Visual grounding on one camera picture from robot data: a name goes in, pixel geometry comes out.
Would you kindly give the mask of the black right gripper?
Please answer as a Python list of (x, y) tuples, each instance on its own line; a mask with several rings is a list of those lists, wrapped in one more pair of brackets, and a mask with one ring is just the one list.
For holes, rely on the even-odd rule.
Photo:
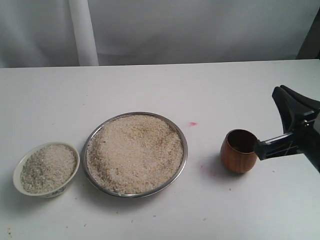
[(320, 172), (320, 102), (280, 85), (272, 92), (283, 133), (293, 131), (290, 155), (304, 154)]

